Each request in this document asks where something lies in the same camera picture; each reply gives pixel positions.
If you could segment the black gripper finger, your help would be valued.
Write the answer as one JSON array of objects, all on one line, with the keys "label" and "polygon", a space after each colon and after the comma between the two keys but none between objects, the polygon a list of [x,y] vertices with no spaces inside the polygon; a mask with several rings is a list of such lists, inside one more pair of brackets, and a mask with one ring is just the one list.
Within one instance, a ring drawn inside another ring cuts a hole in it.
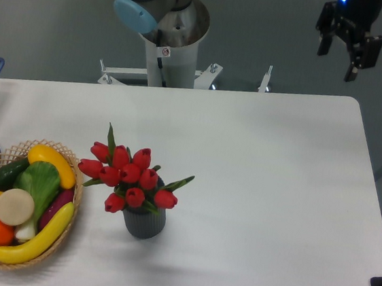
[{"label": "black gripper finger", "polygon": [[334,18],[336,16],[336,1],[326,2],[316,22],[316,29],[319,31],[319,49],[318,56],[327,55],[332,44],[332,38],[335,36],[336,26]]},{"label": "black gripper finger", "polygon": [[352,82],[358,76],[359,70],[374,67],[377,63],[381,47],[382,36],[365,37],[357,44],[353,44],[352,40],[348,39],[347,52],[350,64],[344,76],[344,81]]}]

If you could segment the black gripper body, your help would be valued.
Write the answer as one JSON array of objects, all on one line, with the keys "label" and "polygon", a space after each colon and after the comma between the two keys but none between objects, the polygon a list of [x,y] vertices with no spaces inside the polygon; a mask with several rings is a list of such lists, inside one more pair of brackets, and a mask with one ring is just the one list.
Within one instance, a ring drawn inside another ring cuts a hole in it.
[{"label": "black gripper body", "polygon": [[361,41],[371,32],[378,18],[382,0],[336,0],[334,24],[337,29],[348,31],[353,41]]}]

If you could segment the silver robot arm blue cap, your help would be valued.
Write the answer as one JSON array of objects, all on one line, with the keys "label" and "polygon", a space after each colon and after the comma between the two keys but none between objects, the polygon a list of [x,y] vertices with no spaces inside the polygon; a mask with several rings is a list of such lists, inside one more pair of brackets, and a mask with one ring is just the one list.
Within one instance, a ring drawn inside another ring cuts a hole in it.
[{"label": "silver robot arm blue cap", "polygon": [[[114,0],[114,11],[128,28],[151,37],[157,46],[179,47],[194,43],[198,32],[197,0]],[[326,2],[316,22],[320,56],[327,55],[338,37],[349,54],[345,82],[352,82],[361,69],[376,65],[382,36],[373,36],[371,26],[381,12],[382,0],[336,0]]]}]

